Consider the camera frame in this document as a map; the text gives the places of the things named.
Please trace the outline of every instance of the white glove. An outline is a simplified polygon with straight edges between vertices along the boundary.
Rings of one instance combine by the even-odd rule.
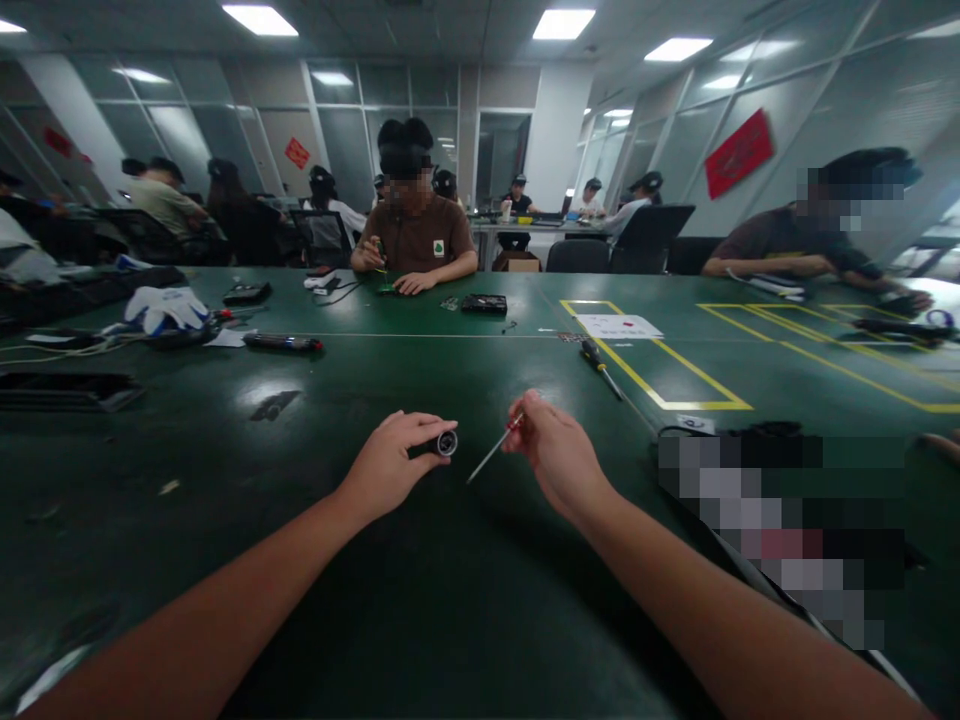
[[[140,322],[147,335],[159,335],[163,331],[163,321],[171,318],[177,327],[199,330],[210,311],[197,300],[190,288],[142,287],[130,298],[123,319],[127,322]]]

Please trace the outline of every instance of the brown t-shirt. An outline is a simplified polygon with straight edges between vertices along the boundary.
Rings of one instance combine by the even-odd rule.
[[[455,202],[434,195],[419,216],[404,215],[390,203],[370,213],[361,242],[378,236],[395,272],[430,272],[476,252],[467,216]]]

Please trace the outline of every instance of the red-handled screwdriver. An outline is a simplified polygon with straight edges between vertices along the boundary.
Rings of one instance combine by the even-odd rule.
[[[470,481],[473,480],[477,476],[477,473],[483,469],[483,466],[486,465],[487,461],[493,457],[493,454],[497,451],[497,449],[501,445],[503,445],[504,441],[508,437],[510,437],[510,433],[512,433],[522,424],[523,424],[523,410],[518,412],[517,416],[507,423],[507,431],[503,434],[503,437],[497,441],[497,444],[493,446],[493,449],[487,453],[487,456],[480,462],[480,464],[477,465],[477,469],[474,470],[473,473],[470,475],[470,477],[467,478],[467,485],[469,485]]]

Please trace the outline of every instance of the forearm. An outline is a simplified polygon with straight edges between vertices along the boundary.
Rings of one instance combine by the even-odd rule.
[[[336,493],[321,500],[83,664],[25,717],[217,717],[363,525]]]
[[[449,265],[444,265],[436,270],[431,270],[437,284],[458,280],[467,275],[472,275],[477,271],[477,254],[475,252],[466,252]]]
[[[726,277],[727,270],[734,275],[753,275],[754,273],[787,272],[789,266],[787,258],[770,258],[769,260],[737,260],[734,258],[710,258],[701,271],[702,275],[710,277]]]
[[[890,680],[611,490],[578,523],[729,718],[928,717]]]

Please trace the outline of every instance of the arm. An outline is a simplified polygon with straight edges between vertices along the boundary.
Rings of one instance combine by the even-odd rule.
[[[723,572],[617,494],[573,418],[529,391],[504,444],[583,533],[729,718],[931,717],[845,648]]]
[[[332,495],[81,665],[23,717],[218,717],[337,552],[450,462],[431,453],[410,460],[407,450],[454,427],[434,415],[390,415]]]

